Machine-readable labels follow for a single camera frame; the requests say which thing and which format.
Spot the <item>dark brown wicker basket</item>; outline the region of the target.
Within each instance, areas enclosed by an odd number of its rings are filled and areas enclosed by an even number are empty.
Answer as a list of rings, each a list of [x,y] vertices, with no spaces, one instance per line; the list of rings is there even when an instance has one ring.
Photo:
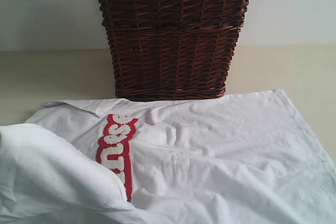
[[[224,95],[249,0],[98,1],[118,98]]]

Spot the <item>white t-shirt red lettering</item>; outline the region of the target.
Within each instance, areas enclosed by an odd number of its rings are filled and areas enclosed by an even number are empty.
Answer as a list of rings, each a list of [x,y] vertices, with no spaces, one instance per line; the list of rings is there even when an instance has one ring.
[[[52,101],[1,127],[1,223],[335,223],[335,166],[282,90]]]

